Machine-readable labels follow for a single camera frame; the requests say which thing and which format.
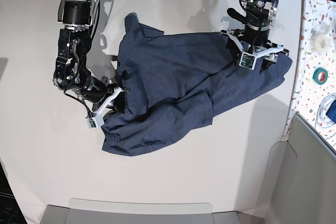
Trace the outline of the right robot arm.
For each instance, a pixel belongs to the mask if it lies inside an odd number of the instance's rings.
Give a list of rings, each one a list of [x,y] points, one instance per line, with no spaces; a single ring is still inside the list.
[[[99,17],[100,0],[61,0],[57,16],[64,28],[59,32],[53,84],[64,95],[73,91],[73,99],[82,105],[86,101],[93,104],[91,109],[85,107],[90,128],[102,127],[103,111],[112,108],[119,94],[128,91],[106,76],[97,79],[86,67]]]

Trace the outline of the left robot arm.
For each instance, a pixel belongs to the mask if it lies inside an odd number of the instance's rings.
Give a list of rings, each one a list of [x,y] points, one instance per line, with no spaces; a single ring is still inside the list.
[[[246,15],[233,8],[227,10],[232,19],[242,23],[243,29],[221,30],[220,34],[228,38],[226,48],[236,57],[236,65],[254,70],[262,59],[260,73],[277,63],[279,54],[288,55],[283,45],[269,40],[270,30],[275,24],[278,0],[238,0]]]

